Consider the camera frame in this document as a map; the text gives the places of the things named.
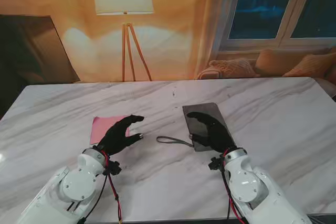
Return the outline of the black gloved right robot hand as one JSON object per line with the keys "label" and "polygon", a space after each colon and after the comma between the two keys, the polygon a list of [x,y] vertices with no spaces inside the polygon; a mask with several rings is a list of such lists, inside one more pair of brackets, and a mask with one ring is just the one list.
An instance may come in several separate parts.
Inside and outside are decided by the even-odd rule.
{"label": "black gloved right robot hand", "polygon": [[202,112],[190,112],[187,117],[197,119],[207,129],[207,136],[192,134],[194,142],[210,147],[219,153],[225,153],[237,148],[227,128],[216,118]]}

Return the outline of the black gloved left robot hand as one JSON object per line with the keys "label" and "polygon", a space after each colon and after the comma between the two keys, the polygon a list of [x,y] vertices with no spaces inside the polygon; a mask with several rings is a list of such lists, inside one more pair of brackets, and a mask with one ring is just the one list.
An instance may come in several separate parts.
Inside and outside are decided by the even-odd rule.
{"label": "black gloved left robot hand", "polygon": [[97,150],[110,156],[143,139],[141,133],[126,136],[126,131],[131,124],[142,122],[143,120],[144,117],[139,115],[129,115],[119,120],[107,130],[102,140],[98,143]]}

